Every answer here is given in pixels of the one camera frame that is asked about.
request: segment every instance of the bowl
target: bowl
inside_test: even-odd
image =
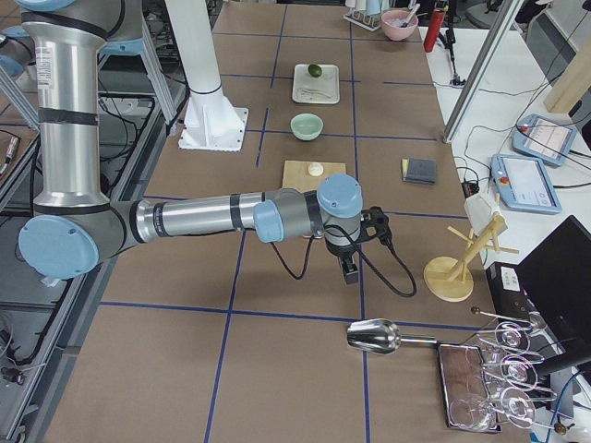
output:
[[[320,135],[324,124],[322,119],[314,114],[298,114],[290,123],[292,132],[296,138],[310,141]]]
[[[406,28],[400,28],[399,26],[394,26],[392,24],[397,18],[404,20],[406,16],[408,16],[408,11],[400,9],[386,11],[381,15],[381,28],[384,31],[384,34],[386,34],[386,37],[395,42],[410,37],[418,26],[418,18],[416,16],[411,18],[410,23],[408,23]]]

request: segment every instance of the mint green bowl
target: mint green bowl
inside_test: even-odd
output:
[[[290,123],[292,132],[300,140],[310,141],[320,135],[324,124],[322,119],[314,114],[298,114]]]

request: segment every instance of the white sticker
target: white sticker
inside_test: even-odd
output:
[[[40,90],[54,88],[54,48],[35,48],[37,58],[37,87]]]
[[[504,268],[501,266],[502,288],[506,291],[516,291],[519,293],[519,280],[513,268]]]

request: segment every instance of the red cylinder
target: red cylinder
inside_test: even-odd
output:
[[[443,9],[435,9],[431,14],[431,21],[428,23],[427,35],[425,36],[425,42],[423,43],[426,53],[433,51],[433,46],[435,46],[435,42],[440,35],[441,25],[443,24],[444,18],[445,10]]]

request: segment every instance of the white desk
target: white desk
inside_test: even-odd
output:
[[[421,36],[424,38],[427,29],[421,29]],[[455,30],[457,43],[454,45],[456,66],[462,78],[467,78],[476,56],[480,51],[482,43],[487,37],[486,30]],[[447,51],[441,45],[437,45],[432,53],[427,54],[429,69],[436,83],[448,85],[452,78],[452,66]],[[537,65],[533,55],[529,52],[521,35],[516,31],[510,31],[501,45],[500,51],[488,67],[487,74],[481,85],[481,89],[504,91],[510,93],[534,90],[544,81],[544,74]],[[550,114],[544,107],[543,100],[548,95],[551,87],[547,87],[539,97],[528,108],[525,115],[536,113],[551,116],[551,119],[570,123],[571,120],[566,114]],[[462,122],[460,131],[452,141],[453,153],[464,158],[466,140],[472,128],[476,125],[483,125],[495,129],[504,129],[514,126],[516,119],[528,104],[534,93],[522,94],[517,97],[499,95],[480,91],[470,108],[467,117]],[[440,103],[441,113],[447,123],[453,106],[460,96],[460,90],[438,86],[437,95]],[[490,164],[490,158],[498,152],[510,153],[511,139],[507,139],[509,131],[495,133],[487,129],[476,129],[470,138],[468,154],[485,164]],[[579,135],[573,144],[573,149],[589,153],[589,149]],[[591,167],[591,160],[585,160],[574,156],[578,161]],[[467,166],[478,172],[480,178],[488,176],[488,170],[469,159],[465,159]],[[458,166],[465,166],[464,161],[456,159]],[[560,168],[547,168],[550,179],[554,185],[574,185],[578,183],[591,182],[591,171],[570,162]],[[464,176],[464,170],[458,170],[460,178]],[[474,178],[470,172],[468,179]],[[487,186],[486,181],[480,182],[481,191],[494,194],[494,184]],[[501,245],[519,249],[519,254],[496,254],[488,253],[488,266],[493,261],[504,261],[508,263],[519,263],[532,249],[534,249],[554,228],[556,228],[567,216],[573,214],[579,221],[591,231],[591,186],[557,190],[559,201],[563,211],[558,215],[542,215],[527,212],[509,210],[501,203],[503,216],[509,229],[500,236]],[[579,394],[576,399],[588,404],[585,397]],[[546,411],[538,412],[537,420],[541,423],[548,423],[551,414]],[[591,429],[591,413],[575,409],[575,420],[578,425],[585,425]],[[534,429],[538,437],[543,441],[546,437],[546,430]],[[565,437],[558,437],[552,433],[552,442],[569,441]]]

